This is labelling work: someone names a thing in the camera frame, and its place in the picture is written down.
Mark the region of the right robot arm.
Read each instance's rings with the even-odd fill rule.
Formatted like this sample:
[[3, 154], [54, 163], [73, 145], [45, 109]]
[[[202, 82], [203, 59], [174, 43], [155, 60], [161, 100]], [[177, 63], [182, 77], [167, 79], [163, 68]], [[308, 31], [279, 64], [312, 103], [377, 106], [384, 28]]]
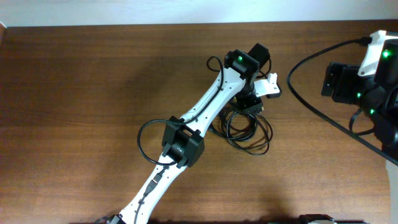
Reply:
[[373, 122], [382, 151], [397, 159], [397, 40], [385, 41], [376, 58], [376, 70], [366, 77], [358, 75], [358, 66], [330, 63], [321, 95], [357, 105]]

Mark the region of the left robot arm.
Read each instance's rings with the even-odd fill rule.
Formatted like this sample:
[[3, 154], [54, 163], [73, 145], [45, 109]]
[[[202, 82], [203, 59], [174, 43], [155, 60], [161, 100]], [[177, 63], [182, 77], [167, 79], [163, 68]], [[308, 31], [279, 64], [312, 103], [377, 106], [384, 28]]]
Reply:
[[119, 213], [100, 218], [98, 223], [147, 223], [172, 182], [194, 165], [205, 150], [208, 130], [229, 142], [250, 140], [258, 128], [263, 109], [262, 96], [278, 97], [277, 74], [262, 73], [271, 63], [269, 50], [256, 44], [248, 53], [234, 50], [218, 62], [218, 76], [200, 100], [180, 118], [166, 120], [162, 153], [158, 160], [146, 156], [155, 169], [134, 199]]

